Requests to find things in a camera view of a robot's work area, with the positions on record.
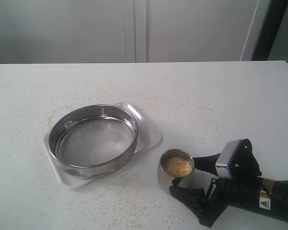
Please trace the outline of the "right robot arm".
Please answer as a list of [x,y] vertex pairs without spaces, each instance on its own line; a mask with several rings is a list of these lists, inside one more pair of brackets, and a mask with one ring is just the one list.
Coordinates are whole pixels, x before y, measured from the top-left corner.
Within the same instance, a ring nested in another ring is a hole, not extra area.
[[231,206],[288,223],[288,179],[275,181],[262,177],[249,139],[226,144],[221,153],[193,158],[196,169],[215,175],[208,189],[187,188],[174,179],[169,193],[198,218],[212,227]]

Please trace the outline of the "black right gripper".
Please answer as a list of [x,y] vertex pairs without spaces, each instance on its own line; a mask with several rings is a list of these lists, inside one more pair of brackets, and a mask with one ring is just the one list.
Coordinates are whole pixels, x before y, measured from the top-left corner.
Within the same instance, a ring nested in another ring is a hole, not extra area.
[[232,179],[220,178],[218,175],[216,162],[220,155],[193,158],[195,169],[218,177],[211,181],[206,194],[203,188],[171,186],[171,196],[183,203],[201,225],[209,228],[228,206],[269,216],[271,199],[267,195],[267,187],[263,185],[262,172],[252,153],[250,140],[242,139],[229,166]]

